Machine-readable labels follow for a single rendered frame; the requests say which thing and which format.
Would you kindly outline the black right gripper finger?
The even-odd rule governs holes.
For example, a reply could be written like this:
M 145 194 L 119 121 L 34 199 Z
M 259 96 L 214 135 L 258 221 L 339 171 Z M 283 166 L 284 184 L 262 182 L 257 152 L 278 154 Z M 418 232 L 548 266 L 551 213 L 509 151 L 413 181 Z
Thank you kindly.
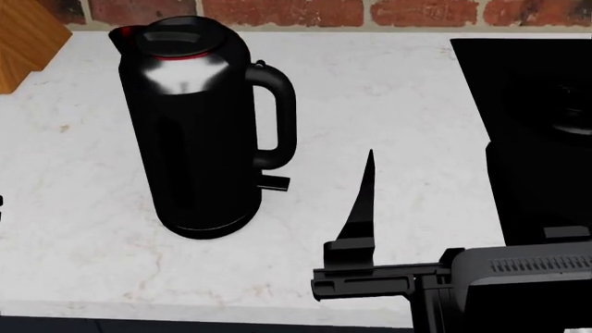
M 592 231 L 589 227 L 548 227 L 544 228 L 546 243 L 572 243 L 592 241 Z
M 330 270 L 374 266 L 374 207 L 376 166 L 370 150 L 360 190 L 344 227 L 333 241 L 324 244 L 324 265 Z

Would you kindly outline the black electric kettle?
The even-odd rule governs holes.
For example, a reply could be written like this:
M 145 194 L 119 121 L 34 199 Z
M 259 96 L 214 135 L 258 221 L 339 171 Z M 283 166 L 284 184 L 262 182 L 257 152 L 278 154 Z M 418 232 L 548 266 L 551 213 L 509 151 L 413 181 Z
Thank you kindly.
M 203 55 L 146 55 L 135 38 L 147 25 L 108 34 L 156 215 L 171 232 L 211 240 L 255 216 L 262 192 L 290 180 L 270 174 L 297 146 L 296 95 L 277 68 L 256 68 L 247 43 L 212 18 L 181 16 L 152 24 L 211 21 L 225 42 Z

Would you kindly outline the black round kettle lid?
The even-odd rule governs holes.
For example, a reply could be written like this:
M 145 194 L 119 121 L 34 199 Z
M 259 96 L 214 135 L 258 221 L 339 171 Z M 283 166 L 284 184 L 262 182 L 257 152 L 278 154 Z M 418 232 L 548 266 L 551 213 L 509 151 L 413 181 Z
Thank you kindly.
M 214 22 L 151 24 L 136 35 L 138 49 L 146 55 L 182 58 L 203 55 L 221 46 L 225 31 Z

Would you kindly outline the black cooktop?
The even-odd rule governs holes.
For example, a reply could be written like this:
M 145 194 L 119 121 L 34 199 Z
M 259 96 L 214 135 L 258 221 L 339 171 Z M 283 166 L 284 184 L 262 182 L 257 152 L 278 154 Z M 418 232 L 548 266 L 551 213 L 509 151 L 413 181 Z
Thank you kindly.
M 592 40 L 450 43 L 489 137 L 505 243 L 546 243 L 548 227 L 592 231 Z

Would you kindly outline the wooden block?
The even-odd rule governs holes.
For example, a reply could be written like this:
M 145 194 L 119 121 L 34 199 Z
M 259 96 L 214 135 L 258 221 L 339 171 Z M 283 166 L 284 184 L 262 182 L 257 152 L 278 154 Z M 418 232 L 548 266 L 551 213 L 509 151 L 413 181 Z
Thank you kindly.
M 44 70 L 71 35 L 36 0 L 0 0 L 0 94 Z

